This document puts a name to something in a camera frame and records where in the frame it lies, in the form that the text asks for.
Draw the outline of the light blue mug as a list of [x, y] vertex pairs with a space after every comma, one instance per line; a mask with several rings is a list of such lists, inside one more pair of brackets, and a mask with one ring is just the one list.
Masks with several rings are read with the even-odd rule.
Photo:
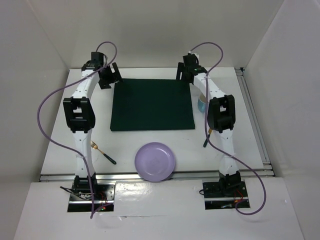
[[202, 93], [199, 95], [198, 97], [198, 101], [197, 101], [197, 107], [198, 107], [198, 110], [205, 114], [207, 112], [207, 108], [209, 106], [209, 103], [208, 103], [208, 99], [206, 98], [205, 95], [203, 95]]

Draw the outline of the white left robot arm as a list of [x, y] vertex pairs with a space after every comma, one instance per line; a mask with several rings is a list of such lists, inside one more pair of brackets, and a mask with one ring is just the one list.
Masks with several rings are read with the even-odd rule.
[[104, 53], [93, 51], [91, 59], [81, 68], [81, 77], [85, 78], [79, 83], [71, 97], [63, 100], [63, 109], [66, 124], [70, 128], [74, 141], [77, 167], [72, 189], [75, 193], [81, 193], [86, 199], [97, 197], [96, 171], [92, 161], [91, 136], [96, 125], [96, 116], [91, 105], [91, 97], [96, 85], [104, 89], [110, 89], [111, 84], [123, 82], [117, 64], [107, 65], [107, 57]]

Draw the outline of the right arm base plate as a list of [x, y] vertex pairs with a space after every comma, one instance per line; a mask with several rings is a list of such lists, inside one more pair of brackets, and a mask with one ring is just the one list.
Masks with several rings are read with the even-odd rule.
[[222, 189], [219, 182], [203, 182], [199, 194], [204, 197], [206, 210], [234, 209], [236, 204], [239, 209], [250, 208], [244, 181], [230, 189]]

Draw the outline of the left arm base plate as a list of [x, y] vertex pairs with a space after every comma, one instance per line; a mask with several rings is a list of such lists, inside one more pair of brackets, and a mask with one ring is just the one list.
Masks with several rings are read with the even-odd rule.
[[[89, 190], [76, 191], [72, 188], [60, 186], [69, 194], [68, 213], [84, 213], [92, 210], [92, 196]], [[115, 183], [99, 184], [94, 193], [94, 210], [96, 212], [113, 212], [116, 192]]]

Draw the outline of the dark green cloth placemat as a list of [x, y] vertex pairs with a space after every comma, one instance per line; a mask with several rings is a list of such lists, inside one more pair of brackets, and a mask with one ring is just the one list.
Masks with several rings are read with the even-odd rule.
[[190, 85], [175, 79], [125, 78], [114, 85], [110, 130], [193, 130]]

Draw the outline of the gold knife green handle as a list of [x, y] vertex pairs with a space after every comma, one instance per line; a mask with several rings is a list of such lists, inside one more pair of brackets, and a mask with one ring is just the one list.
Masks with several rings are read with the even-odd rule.
[[207, 146], [207, 144], [208, 144], [208, 139], [210, 138], [211, 133], [212, 133], [212, 129], [210, 128], [210, 129], [208, 130], [207, 138], [205, 139], [205, 141], [204, 141], [204, 143], [203, 143], [203, 147], [204, 147], [204, 148], [205, 148], [205, 147]]

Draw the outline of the gold fork green handle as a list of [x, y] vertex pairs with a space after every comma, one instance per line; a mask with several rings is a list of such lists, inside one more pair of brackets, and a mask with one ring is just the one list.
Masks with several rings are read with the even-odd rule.
[[94, 150], [99, 151], [99, 152], [100, 152], [106, 159], [108, 159], [113, 165], [116, 165], [116, 164], [117, 164], [117, 162], [116, 162], [113, 158], [111, 158], [109, 155], [107, 155], [107, 154], [104, 153], [102, 150], [100, 150], [99, 147], [98, 147], [98, 145], [97, 145], [95, 142], [93, 142], [92, 140], [90, 141], [90, 145], [91, 145], [91, 147], [92, 147]]

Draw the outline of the lilac plastic plate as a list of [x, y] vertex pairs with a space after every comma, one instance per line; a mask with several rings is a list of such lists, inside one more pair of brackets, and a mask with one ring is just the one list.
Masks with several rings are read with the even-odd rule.
[[134, 166], [142, 179], [149, 182], [161, 182], [169, 179], [173, 174], [176, 157], [167, 145], [150, 142], [137, 151]]

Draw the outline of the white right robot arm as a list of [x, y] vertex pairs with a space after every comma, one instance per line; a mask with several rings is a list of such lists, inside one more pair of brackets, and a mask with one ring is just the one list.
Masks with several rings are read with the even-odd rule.
[[205, 96], [205, 120], [218, 140], [218, 149], [224, 154], [219, 162], [218, 190], [230, 196], [241, 184], [241, 175], [233, 158], [233, 129], [236, 122], [235, 98], [224, 93], [199, 64], [199, 56], [189, 52], [179, 64], [181, 80], [193, 84]]

